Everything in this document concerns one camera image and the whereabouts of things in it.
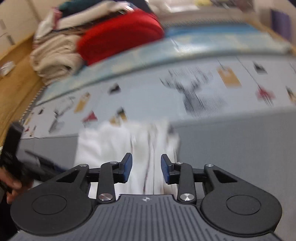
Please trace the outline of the left hand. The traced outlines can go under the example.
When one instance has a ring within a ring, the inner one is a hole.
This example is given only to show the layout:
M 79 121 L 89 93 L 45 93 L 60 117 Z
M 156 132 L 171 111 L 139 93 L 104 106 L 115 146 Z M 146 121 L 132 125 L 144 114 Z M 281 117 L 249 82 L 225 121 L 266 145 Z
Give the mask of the left hand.
M 6 193 L 6 202 L 8 204 L 11 204 L 18 195 L 31 189 L 34 183 L 33 180 L 28 183 L 22 183 L 21 181 L 15 179 L 5 168 L 2 167 L 0 179 L 1 183 L 4 183 L 8 188 L 11 189 L 10 192 Z

